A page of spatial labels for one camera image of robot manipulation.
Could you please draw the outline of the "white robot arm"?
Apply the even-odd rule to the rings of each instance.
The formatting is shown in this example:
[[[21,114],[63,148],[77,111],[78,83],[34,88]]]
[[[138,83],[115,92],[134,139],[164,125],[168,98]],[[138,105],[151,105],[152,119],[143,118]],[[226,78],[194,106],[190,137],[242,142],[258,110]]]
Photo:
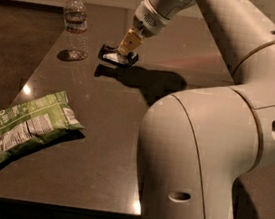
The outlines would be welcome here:
[[[232,185],[275,163],[275,25],[249,0],[144,0],[120,50],[196,4],[234,84],[150,107],[137,148],[141,219],[233,219]]]

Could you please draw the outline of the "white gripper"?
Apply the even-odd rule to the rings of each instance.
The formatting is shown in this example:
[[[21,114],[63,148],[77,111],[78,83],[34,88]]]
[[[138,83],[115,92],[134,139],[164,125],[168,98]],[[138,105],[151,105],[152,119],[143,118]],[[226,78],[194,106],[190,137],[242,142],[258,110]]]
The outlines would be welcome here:
[[[129,55],[141,44],[144,37],[153,37],[160,33],[162,28],[168,25],[169,20],[161,16],[155,8],[152,7],[150,0],[143,0],[135,11],[133,17],[133,26],[125,34],[118,47],[118,52],[122,55]]]

